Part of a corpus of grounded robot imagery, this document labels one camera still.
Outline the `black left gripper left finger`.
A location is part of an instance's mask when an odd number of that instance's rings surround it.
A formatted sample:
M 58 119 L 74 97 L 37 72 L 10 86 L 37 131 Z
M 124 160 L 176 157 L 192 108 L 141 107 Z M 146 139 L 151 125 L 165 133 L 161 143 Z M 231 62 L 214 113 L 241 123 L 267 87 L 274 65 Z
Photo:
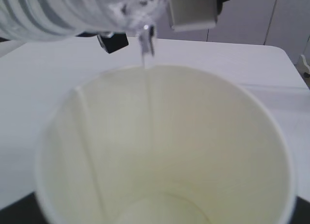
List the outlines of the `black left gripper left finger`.
M 0 210 L 0 224 L 48 224 L 32 192 Z

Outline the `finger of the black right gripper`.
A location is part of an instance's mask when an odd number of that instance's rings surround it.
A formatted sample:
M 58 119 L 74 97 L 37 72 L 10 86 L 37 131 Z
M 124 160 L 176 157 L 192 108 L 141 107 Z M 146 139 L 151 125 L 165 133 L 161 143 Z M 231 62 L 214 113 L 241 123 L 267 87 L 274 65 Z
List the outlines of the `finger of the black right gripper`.
M 128 46 L 128 39 L 125 33 L 115 33 L 111 37 L 98 34 L 97 39 L 100 47 L 108 54 Z

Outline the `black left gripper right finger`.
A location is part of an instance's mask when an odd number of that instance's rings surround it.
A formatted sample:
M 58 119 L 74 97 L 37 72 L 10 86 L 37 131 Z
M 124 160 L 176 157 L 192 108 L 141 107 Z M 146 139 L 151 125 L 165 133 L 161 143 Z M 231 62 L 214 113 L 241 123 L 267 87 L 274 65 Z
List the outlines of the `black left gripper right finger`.
M 296 206 L 289 224 L 310 224 L 310 203 L 297 197 Z

